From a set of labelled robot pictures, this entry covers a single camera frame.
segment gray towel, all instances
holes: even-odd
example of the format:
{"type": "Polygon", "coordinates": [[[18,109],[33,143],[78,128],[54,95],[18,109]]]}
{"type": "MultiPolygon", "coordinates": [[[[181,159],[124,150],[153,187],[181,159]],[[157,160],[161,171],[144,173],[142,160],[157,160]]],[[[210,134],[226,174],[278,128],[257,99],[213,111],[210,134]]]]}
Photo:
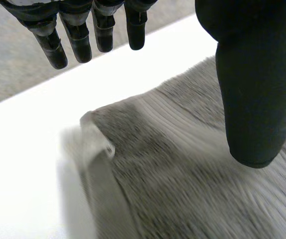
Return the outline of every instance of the gray towel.
{"type": "Polygon", "coordinates": [[[93,123],[115,147],[79,168],[98,239],[286,239],[286,144],[264,169],[232,158],[214,58],[93,123]]]}

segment robotic hand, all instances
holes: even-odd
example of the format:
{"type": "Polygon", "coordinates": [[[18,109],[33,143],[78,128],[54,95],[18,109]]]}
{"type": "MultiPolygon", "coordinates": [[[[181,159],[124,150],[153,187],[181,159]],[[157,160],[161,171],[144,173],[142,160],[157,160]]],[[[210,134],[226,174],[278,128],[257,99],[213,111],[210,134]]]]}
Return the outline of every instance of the robotic hand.
{"type": "MultiPolygon", "coordinates": [[[[55,30],[59,13],[75,57],[91,59],[86,18],[92,11],[98,49],[112,49],[113,14],[125,6],[130,47],[141,49],[146,11],[157,0],[0,0],[36,37],[51,65],[67,65],[55,30]]],[[[217,75],[232,156],[269,165],[286,140],[286,0],[196,0],[203,28],[218,41],[217,75]]]]}
{"type": "Polygon", "coordinates": [[[146,11],[157,0],[0,0],[19,22],[31,31],[50,64],[55,69],[67,66],[68,60],[55,29],[57,13],[64,25],[78,62],[92,58],[86,19],[92,11],[96,44],[101,52],[113,48],[114,13],[123,4],[126,12],[130,47],[139,50],[145,42],[146,11]]]}

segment floor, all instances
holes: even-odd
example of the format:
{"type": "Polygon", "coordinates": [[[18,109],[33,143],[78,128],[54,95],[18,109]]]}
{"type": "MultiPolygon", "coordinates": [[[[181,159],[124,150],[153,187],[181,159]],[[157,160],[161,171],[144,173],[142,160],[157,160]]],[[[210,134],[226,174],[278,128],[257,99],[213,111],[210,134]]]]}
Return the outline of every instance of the floor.
{"type": "MultiPolygon", "coordinates": [[[[146,33],[148,34],[193,13],[193,0],[158,0],[148,11],[146,33]]],[[[123,8],[115,14],[115,21],[114,49],[127,43],[123,8]]],[[[87,19],[87,24],[90,30],[93,58],[95,58],[102,53],[98,51],[95,45],[91,15],[87,19]]],[[[60,21],[57,24],[57,31],[69,60],[69,65],[63,70],[55,70],[50,66],[32,33],[0,6],[0,101],[79,65],[69,47],[68,38],[60,21]]]]}

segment white table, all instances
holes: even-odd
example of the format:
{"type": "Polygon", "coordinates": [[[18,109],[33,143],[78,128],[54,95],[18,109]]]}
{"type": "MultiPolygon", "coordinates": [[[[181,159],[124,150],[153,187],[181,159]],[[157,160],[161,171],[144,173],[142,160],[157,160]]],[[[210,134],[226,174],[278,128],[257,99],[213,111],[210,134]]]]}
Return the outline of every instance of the white table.
{"type": "Polygon", "coordinates": [[[0,103],[0,239],[66,239],[76,230],[71,238],[92,238],[78,178],[62,161],[60,132],[215,49],[193,15],[148,35],[140,51],[125,45],[0,103]]]}

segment black rubber fingertip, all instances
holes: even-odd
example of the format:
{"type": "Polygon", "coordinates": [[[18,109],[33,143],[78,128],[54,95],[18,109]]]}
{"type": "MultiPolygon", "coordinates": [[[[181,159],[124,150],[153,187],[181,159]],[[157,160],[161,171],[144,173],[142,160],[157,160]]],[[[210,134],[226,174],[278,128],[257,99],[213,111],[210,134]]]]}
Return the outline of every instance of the black rubber fingertip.
{"type": "Polygon", "coordinates": [[[63,50],[62,44],[55,51],[44,50],[51,66],[56,70],[65,68],[68,65],[67,56],[63,50]]]}
{"type": "Polygon", "coordinates": [[[99,36],[96,45],[100,52],[107,53],[113,49],[113,36],[99,36]]]}
{"type": "Polygon", "coordinates": [[[272,156],[271,158],[268,155],[257,155],[255,150],[251,150],[252,153],[240,151],[237,147],[230,147],[230,154],[232,157],[237,160],[242,165],[245,165],[250,168],[265,168],[269,166],[272,161],[277,156],[272,156]]]}
{"type": "Polygon", "coordinates": [[[80,40],[71,40],[71,46],[76,60],[79,63],[87,63],[92,59],[89,37],[80,40]]]}
{"type": "Polygon", "coordinates": [[[132,50],[140,50],[145,44],[145,24],[127,24],[128,42],[132,50]]]}

